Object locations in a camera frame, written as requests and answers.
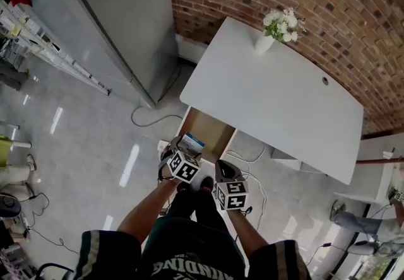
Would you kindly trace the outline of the person's left forearm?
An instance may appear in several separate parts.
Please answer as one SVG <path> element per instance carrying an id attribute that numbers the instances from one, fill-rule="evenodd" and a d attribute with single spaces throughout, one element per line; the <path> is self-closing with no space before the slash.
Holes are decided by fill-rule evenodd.
<path id="1" fill-rule="evenodd" d="M 164 179 L 120 223 L 117 231 L 135 237 L 141 244 L 150 234 L 154 223 L 181 181 Z"/>

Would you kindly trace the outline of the blue and white packet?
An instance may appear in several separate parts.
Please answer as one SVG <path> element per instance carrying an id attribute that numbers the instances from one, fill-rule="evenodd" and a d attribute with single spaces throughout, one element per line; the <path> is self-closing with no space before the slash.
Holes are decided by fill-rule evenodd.
<path id="1" fill-rule="evenodd" d="M 192 134 L 185 133 L 178 143 L 178 148 L 188 154 L 189 156 L 195 157 L 202 153 L 205 147 L 205 143 L 202 143 L 196 139 Z"/>

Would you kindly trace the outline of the wooden drawer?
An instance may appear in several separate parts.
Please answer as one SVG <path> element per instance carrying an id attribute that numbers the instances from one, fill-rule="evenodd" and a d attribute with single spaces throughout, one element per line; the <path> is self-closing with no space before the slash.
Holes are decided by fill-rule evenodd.
<path id="1" fill-rule="evenodd" d="M 229 149 L 237 129 L 193 107 L 188 107 L 177 134 L 184 135 L 187 132 L 205 144 L 201 161 L 214 166 Z"/>

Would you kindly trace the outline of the person's black trousers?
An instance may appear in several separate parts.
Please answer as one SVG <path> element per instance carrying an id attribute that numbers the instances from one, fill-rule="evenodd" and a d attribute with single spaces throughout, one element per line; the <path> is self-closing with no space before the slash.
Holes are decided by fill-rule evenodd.
<path id="1" fill-rule="evenodd" d="M 181 189 L 174 197 L 166 217 L 187 218 L 196 214 L 199 224 L 228 232 L 228 228 L 217 210 L 211 189 L 200 188 L 197 192 L 191 189 Z"/>

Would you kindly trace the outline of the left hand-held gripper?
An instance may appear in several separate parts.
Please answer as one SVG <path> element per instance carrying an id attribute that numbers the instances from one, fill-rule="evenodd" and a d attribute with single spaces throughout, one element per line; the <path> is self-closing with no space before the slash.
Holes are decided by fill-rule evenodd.
<path id="1" fill-rule="evenodd" d="M 182 136 L 178 135 L 162 150 L 158 166 L 158 180 L 178 179 L 190 184 L 201 170 L 202 153 L 187 153 L 179 149 Z"/>

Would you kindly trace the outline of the table with yellow-green cloth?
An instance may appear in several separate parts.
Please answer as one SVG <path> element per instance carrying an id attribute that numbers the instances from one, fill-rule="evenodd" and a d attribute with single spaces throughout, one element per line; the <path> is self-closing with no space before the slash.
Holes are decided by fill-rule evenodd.
<path id="1" fill-rule="evenodd" d="M 0 168 L 4 168 L 7 164 L 8 153 L 11 148 L 28 148 L 30 149 L 32 144 L 30 142 L 14 141 L 6 136 L 0 136 Z"/>

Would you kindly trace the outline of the white flower bouquet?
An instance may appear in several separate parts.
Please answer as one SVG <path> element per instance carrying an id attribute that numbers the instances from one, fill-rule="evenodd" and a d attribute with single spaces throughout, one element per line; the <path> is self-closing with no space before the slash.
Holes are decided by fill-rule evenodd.
<path id="1" fill-rule="evenodd" d="M 293 8 L 272 9 L 263 19 L 264 35 L 279 42 L 296 42 L 307 30 Z"/>

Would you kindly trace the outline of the white vase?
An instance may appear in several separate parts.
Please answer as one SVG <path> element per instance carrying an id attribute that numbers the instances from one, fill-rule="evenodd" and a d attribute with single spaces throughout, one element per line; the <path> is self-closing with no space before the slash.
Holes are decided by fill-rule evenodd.
<path id="1" fill-rule="evenodd" d="M 275 39 L 272 36 L 266 36 L 264 32 L 259 36 L 255 43 L 255 52 L 257 55 L 263 55 L 273 45 Z"/>

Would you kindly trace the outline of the silver grey fridge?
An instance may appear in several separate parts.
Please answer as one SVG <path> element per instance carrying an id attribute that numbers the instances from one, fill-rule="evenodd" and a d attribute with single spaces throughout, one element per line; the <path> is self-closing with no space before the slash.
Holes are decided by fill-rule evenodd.
<path id="1" fill-rule="evenodd" d="M 171 0 L 31 0 L 19 4 L 83 68 L 153 108 L 177 65 Z"/>

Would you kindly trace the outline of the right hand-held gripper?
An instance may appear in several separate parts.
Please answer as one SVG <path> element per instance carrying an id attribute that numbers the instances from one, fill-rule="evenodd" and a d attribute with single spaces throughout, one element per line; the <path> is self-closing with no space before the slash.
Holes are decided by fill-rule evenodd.
<path id="1" fill-rule="evenodd" d="M 213 196 L 218 208 L 223 211 L 247 208 L 249 187 L 245 180 L 241 180 L 241 177 L 241 170 L 231 162 L 225 160 L 215 162 L 216 182 Z"/>

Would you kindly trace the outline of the white desk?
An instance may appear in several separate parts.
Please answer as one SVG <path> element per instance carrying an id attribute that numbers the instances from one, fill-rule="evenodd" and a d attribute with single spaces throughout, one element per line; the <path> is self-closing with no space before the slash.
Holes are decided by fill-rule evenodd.
<path id="1" fill-rule="evenodd" d="M 257 55 L 259 35 L 226 18 L 185 85 L 181 102 L 349 184 L 363 106 L 285 44 L 274 42 Z"/>

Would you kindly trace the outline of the person's dark printed shirt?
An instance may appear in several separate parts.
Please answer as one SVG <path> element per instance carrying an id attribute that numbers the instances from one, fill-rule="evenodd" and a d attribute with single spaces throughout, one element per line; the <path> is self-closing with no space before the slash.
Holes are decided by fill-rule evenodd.
<path id="1" fill-rule="evenodd" d="M 190 219 L 158 218 L 145 246 L 120 231 L 82 234 L 73 280 L 312 280 L 297 242 L 244 258 L 226 232 Z"/>

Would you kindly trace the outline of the black round device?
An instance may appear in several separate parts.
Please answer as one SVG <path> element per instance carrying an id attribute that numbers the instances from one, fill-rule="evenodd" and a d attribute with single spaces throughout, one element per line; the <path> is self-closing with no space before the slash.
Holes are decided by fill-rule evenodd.
<path id="1" fill-rule="evenodd" d="M 15 218 L 21 213 L 20 201 L 9 194 L 0 194 L 0 218 Z"/>

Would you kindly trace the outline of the person's right forearm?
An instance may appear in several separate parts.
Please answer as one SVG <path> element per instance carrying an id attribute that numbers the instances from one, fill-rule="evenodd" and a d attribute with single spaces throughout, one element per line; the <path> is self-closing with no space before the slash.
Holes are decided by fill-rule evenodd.
<path id="1" fill-rule="evenodd" d="M 227 214 L 248 259 L 251 258 L 255 251 L 268 245 L 268 242 L 258 233 L 240 211 L 229 210 Z"/>

